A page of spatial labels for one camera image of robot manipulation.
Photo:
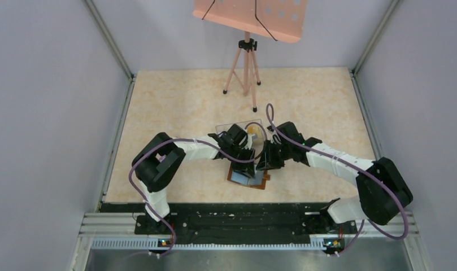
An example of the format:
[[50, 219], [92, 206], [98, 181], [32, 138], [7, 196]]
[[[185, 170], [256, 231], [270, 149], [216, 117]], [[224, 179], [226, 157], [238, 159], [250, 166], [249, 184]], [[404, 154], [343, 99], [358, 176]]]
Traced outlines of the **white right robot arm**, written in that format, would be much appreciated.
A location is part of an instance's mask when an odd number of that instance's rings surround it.
[[386, 225], [413, 201], [413, 195], [394, 162], [386, 157], [362, 159], [338, 151], [322, 140], [304, 139], [293, 122], [268, 130], [272, 139], [265, 141], [256, 168], [261, 171], [281, 169], [292, 160], [308, 167], [323, 169], [353, 187], [358, 195], [332, 200], [323, 209], [321, 228], [336, 232], [344, 222], [367, 219]]

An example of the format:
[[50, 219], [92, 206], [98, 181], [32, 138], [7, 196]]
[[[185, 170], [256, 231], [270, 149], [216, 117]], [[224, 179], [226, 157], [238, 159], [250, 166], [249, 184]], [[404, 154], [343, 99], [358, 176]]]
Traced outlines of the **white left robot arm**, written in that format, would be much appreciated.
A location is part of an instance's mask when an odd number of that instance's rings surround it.
[[146, 203], [150, 216], [148, 225], [156, 233], [168, 230], [170, 219], [166, 188], [180, 165], [193, 160], [228, 159], [241, 167], [243, 174], [255, 174], [253, 134], [237, 124], [227, 131], [209, 133], [199, 138], [172, 138], [165, 132], [158, 133], [133, 159], [129, 180], [137, 177], [141, 188], [138, 192]]

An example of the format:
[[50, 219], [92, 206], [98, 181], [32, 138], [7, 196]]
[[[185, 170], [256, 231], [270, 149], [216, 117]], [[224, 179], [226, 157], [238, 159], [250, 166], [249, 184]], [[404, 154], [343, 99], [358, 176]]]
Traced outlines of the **brown leather card holder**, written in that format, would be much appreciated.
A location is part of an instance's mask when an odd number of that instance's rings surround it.
[[245, 175], [235, 172], [232, 167], [229, 168], [227, 180], [237, 185], [251, 189], [265, 190], [267, 181], [271, 179], [268, 171], [256, 171], [254, 178], [248, 178]]

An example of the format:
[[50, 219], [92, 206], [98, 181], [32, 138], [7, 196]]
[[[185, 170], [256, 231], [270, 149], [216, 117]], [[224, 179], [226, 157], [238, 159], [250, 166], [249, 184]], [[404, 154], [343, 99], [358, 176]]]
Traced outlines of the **gold VIP card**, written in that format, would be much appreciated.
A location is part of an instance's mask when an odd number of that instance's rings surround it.
[[254, 134], [256, 135], [257, 137], [260, 136], [260, 128], [256, 125], [251, 125], [247, 128], [247, 132], [249, 134]]

